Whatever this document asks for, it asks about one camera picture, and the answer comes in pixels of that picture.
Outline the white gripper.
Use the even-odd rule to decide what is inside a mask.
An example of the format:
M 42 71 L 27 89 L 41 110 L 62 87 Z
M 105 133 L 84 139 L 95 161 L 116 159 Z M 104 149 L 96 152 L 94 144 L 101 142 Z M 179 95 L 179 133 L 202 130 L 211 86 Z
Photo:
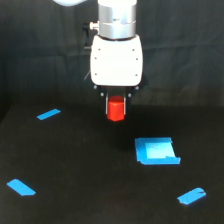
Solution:
M 90 75 L 94 88 L 105 97 L 108 114 L 109 88 L 118 89 L 128 96 L 148 84 L 143 73 L 143 50 L 140 37 L 124 40 L 104 39 L 95 35 L 90 50 Z M 126 115 L 126 94 L 123 96 Z

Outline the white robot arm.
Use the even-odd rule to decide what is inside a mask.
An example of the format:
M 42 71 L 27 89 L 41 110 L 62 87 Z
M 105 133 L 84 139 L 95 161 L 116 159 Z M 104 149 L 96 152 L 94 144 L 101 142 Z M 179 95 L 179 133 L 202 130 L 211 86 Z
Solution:
M 109 120 L 120 121 L 127 114 L 132 91 L 139 88 L 143 76 L 143 50 L 136 34 L 137 0 L 97 0 L 98 21 L 84 23 L 89 38 L 95 30 L 90 51 L 88 74 L 104 99 Z

